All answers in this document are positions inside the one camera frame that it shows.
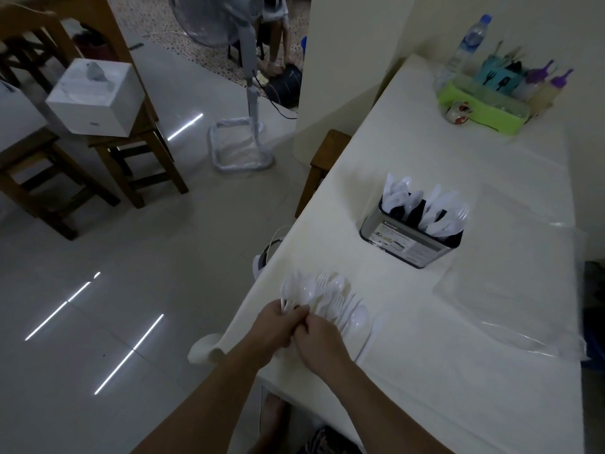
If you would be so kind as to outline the person's left hand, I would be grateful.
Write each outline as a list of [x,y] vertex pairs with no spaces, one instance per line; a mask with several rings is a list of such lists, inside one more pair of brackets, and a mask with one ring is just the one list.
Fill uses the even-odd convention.
[[278,301],[265,305],[243,338],[243,348],[256,370],[269,364],[278,350]]

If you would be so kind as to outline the white standing fan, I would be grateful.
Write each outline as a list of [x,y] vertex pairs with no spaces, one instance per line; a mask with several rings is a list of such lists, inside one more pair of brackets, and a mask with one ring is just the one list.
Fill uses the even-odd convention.
[[[206,48],[223,48],[239,43],[241,67],[246,79],[248,116],[219,120],[208,129],[209,156],[215,169],[222,173],[263,171],[275,158],[260,141],[264,125],[259,121],[260,89],[256,83],[255,22],[261,17],[264,0],[168,0],[176,21],[196,44]],[[218,144],[218,131],[223,128],[247,126],[252,134],[252,159],[224,164]]]

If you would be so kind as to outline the white plastic spoon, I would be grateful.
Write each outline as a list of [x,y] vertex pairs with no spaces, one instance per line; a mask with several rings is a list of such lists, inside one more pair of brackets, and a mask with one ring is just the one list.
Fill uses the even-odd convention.
[[295,270],[288,274],[281,285],[280,297],[281,297],[281,312],[287,313],[292,308],[302,305],[302,273]]

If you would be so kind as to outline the purple-capped squeeze bottle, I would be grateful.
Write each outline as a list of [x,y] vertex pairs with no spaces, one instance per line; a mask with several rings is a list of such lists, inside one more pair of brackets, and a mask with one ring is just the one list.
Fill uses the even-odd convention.
[[538,87],[527,101],[530,119],[553,106],[554,100],[567,85],[568,78],[573,72],[574,68],[570,68],[564,74],[557,75]]
[[542,68],[530,69],[521,82],[512,91],[511,96],[520,102],[527,102],[537,92],[550,76],[549,69],[555,64],[555,60],[549,62]]

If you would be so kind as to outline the white tablecloth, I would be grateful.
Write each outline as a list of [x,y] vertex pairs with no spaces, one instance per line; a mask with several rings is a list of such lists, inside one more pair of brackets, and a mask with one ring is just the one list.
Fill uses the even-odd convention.
[[380,326],[359,364],[404,411],[458,454],[583,454],[579,361],[507,346],[434,294],[454,251],[416,269],[359,236],[387,174],[436,183],[475,208],[490,186],[535,213],[575,226],[562,123],[549,114],[513,137],[454,126],[437,107],[437,67],[411,55],[392,78],[226,332],[188,359],[217,364],[293,270],[337,272]]

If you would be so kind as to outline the bunch of upright white cutlery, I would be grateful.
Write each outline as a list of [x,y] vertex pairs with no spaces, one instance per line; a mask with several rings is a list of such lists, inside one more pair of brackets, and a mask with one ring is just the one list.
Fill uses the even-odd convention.
[[412,178],[396,178],[388,173],[379,209],[386,216],[445,242],[461,236],[470,214],[470,206],[457,191],[445,191],[436,184],[427,195],[412,189]]

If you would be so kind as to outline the person's right hand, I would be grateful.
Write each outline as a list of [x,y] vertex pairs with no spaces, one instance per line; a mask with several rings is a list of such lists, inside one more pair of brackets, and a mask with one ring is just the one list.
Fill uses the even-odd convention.
[[344,369],[352,366],[345,344],[337,327],[327,321],[321,353],[318,355],[300,355],[304,365],[323,381],[328,382]]

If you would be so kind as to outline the pile of white plastic cutlery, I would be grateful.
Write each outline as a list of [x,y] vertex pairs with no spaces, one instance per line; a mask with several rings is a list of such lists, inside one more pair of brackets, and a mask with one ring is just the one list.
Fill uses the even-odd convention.
[[337,272],[304,274],[291,273],[293,293],[286,298],[289,307],[307,305],[311,313],[328,320],[337,327],[348,346],[361,345],[369,339],[369,314],[358,315],[364,307],[349,281]]

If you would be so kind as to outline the clear plastic bag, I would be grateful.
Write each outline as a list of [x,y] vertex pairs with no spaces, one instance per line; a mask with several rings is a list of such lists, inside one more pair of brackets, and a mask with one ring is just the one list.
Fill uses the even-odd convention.
[[507,346],[583,361],[584,250],[576,227],[486,185],[433,292]]

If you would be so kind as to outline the person's left forearm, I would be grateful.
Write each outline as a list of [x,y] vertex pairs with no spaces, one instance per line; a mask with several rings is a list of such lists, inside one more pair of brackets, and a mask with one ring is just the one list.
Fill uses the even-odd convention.
[[227,454],[232,435],[270,353],[242,341],[131,454]]

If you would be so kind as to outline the green plastic tray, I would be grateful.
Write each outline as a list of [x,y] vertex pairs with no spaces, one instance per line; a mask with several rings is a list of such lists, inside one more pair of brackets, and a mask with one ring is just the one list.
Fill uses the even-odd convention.
[[458,75],[435,92],[437,102],[446,107],[466,103],[470,119],[506,136],[515,136],[530,118],[530,108],[502,93],[479,84],[466,75]]

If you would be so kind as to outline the clear plastic water bottle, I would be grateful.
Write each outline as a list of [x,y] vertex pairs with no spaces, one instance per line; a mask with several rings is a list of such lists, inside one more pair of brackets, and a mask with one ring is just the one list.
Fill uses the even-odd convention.
[[441,73],[435,78],[433,88],[439,93],[458,75],[461,75],[466,65],[473,58],[475,52],[479,49],[487,36],[488,26],[493,17],[484,14],[480,21],[471,26],[460,41],[458,48],[447,62]]

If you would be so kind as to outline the teal cutlery holder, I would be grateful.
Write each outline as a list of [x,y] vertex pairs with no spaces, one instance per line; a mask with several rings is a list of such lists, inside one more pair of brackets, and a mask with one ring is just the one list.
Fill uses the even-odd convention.
[[525,72],[521,60],[490,54],[482,63],[473,81],[495,92],[510,96],[522,82]]

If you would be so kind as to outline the metal tin cutlery holder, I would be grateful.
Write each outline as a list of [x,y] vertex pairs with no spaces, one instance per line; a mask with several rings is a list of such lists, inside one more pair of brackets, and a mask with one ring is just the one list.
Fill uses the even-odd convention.
[[379,202],[361,225],[359,236],[406,264],[423,269],[457,249],[464,234],[460,231],[446,238],[435,238],[418,229],[425,203],[422,200],[406,215],[404,207],[396,207],[393,209],[396,214],[392,215],[385,213]]

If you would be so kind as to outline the person's foot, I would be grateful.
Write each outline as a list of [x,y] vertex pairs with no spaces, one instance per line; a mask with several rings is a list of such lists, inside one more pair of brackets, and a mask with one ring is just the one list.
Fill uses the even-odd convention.
[[274,393],[267,393],[261,405],[259,438],[267,444],[282,442],[287,436],[291,405]]

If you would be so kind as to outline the person's right forearm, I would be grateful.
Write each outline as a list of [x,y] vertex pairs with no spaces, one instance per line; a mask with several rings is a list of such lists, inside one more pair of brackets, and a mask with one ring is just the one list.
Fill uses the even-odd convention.
[[367,454],[454,454],[378,388],[354,362],[310,365],[335,394]]

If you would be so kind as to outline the white tissue box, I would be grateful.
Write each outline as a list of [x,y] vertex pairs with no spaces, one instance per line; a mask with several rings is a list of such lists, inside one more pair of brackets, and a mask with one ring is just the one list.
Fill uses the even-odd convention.
[[144,99],[132,64],[75,59],[45,102],[73,134],[127,137]]

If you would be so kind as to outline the black bag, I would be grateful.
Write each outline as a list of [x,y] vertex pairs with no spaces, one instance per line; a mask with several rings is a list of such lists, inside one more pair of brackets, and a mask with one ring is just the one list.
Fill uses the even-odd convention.
[[288,109],[297,108],[302,77],[302,71],[296,65],[289,63],[280,75],[269,79],[262,89],[272,103]]

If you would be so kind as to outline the wooden stool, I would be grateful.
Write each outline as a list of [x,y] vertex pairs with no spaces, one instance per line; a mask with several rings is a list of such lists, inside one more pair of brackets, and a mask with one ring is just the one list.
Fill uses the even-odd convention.
[[183,195],[189,192],[168,142],[144,105],[127,136],[86,136],[86,139],[136,209],[146,205],[142,190],[161,183],[173,185]]
[[[1,150],[0,192],[65,239],[73,241],[79,232],[69,227],[65,218],[95,196],[112,207],[120,204],[120,199],[64,152],[58,141],[57,134],[48,128],[41,128]],[[14,179],[15,174],[41,161],[47,161],[49,166],[24,182],[19,183]],[[69,178],[80,186],[80,190],[63,205],[51,208],[34,191],[58,175]]]
[[304,211],[321,182],[329,174],[340,155],[351,141],[352,136],[336,129],[330,129],[310,162],[310,170],[299,199],[294,217],[298,218]]

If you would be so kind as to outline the person's patterned shorts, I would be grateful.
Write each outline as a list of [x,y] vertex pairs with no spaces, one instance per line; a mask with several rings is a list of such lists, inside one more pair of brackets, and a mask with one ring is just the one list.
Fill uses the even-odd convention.
[[323,426],[295,454],[362,454],[359,447],[329,426]]

